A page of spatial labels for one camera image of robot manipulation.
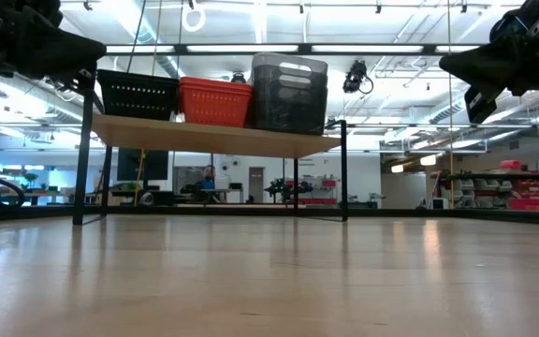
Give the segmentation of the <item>red storage bin rack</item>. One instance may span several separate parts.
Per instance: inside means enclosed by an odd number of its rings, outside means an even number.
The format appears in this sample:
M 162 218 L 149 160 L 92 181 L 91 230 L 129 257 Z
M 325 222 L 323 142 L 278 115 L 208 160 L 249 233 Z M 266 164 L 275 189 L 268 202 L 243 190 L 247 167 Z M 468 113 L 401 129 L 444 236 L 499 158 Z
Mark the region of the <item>red storage bin rack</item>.
M 539 163 L 535 169 L 504 160 L 485 171 L 441 170 L 435 174 L 431 199 L 454 209 L 539 212 Z

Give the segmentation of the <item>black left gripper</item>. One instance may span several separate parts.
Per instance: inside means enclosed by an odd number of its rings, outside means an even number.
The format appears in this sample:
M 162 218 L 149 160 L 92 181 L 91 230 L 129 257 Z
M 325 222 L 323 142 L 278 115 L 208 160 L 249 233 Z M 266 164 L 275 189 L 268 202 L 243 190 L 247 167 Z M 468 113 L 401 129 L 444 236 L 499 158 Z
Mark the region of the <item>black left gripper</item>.
M 85 91 L 107 47 L 64 31 L 63 18 L 60 0 L 0 0 L 0 75 Z

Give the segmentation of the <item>black monitor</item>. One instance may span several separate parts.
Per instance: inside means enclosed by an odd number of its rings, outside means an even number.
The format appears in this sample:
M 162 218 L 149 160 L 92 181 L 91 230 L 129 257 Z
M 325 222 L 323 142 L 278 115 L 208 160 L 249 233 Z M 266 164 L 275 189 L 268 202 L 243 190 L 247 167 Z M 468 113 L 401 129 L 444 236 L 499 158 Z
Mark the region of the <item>black monitor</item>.
M 168 178 L 168 152 L 145 151 L 140 163 L 141 150 L 120 148 L 118 151 L 118 181 L 166 180 Z

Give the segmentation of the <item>background desk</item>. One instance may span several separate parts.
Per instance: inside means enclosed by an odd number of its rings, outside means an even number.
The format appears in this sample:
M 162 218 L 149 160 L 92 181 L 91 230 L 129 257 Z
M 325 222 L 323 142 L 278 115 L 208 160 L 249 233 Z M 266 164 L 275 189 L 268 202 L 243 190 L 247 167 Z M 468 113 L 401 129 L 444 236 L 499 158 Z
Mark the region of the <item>background desk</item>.
M 243 202 L 242 189 L 211 189 L 200 184 L 187 184 L 178 192 L 161 190 L 157 186 L 147 189 L 129 190 L 127 184 L 120 189 L 112 189 L 110 195 L 120 198 L 122 205 L 177 207 L 180 204 L 225 204 L 229 193 L 239 194 Z

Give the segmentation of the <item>grey door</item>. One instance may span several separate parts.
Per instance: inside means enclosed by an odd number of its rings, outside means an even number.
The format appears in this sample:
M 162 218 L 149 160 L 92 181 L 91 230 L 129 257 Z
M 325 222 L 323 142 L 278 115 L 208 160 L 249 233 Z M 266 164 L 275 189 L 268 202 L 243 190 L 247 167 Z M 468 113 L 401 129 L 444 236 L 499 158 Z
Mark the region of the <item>grey door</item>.
M 249 167 L 249 197 L 253 203 L 264 201 L 264 169 Z

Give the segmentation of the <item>wooden shelf with black legs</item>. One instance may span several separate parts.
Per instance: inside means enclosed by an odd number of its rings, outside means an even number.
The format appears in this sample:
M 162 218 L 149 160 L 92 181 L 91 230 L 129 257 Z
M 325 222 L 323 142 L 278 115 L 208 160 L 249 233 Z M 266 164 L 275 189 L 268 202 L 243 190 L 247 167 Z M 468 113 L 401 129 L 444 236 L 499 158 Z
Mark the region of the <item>wooden shelf with black legs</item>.
M 300 134 L 270 132 L 249 128 L 161 122 L 121 116 L 95 115 L 95 73 L 86 71 L 77 78 L 77 92 L 83 95 L 83 114 L 77 164 L 76 194 L 72 224 L 86 224 L 85 186 L 91 143 L 95 132 L 106 145 L 104 186 L 109 186 L 111 149 L 113 147 L 155 151 L 176 151 L 209 154 L 241 154 L 291 158 L 294 179 L 299 178 L 299 160 L 311 154 L 341 148 L 342 196 L 347 196 L 347 123 L 341 120 L 338 139 Z

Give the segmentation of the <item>black overhead frame beam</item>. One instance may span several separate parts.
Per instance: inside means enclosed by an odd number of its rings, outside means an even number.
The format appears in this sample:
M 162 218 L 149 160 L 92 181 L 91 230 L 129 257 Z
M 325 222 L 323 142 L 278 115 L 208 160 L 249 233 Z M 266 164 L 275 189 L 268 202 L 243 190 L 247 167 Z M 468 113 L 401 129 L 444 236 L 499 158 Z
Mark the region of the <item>black overhead frame beam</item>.
M 427 55 L 441 56 L 478 48 L 468 44 L 159 44 L 108 45 L 108 56 L 189 56 L 189 55 L 253 55 L 259 52 L 277 52 L 293 55 Z

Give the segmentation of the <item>black aluminium table frame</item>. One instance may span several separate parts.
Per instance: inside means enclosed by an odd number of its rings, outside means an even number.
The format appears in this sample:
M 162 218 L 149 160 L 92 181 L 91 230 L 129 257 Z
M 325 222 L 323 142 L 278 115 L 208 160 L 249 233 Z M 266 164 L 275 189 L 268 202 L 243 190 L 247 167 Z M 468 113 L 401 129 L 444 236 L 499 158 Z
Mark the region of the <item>black aluminium table frame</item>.
M 31 206 L 12 209 L 0 209 L 0 221 L 36 219 L 47 217 L 72 216 L 75 209 L 72 206 Z M 85 206 L 84 217 L 101 214 L 130 214 L 130 215 L 188 215 L 188 216 L 269 216 L 269 217 L 306 217 L 318 219 L 338 218 L 342 220 L 344 211 L 341 209 L 287 209 L 260 207 L 134 207 L 108 206 L 101 211 L 100 206 Z M 410 210 L 410 209 L 348 209 L 347 219 L 360 217 L 391 217 L 411 218 L 463 218 L 501 222 L 517 222 L 539 225 L 539 211 L 496 211 L 496 210 Z

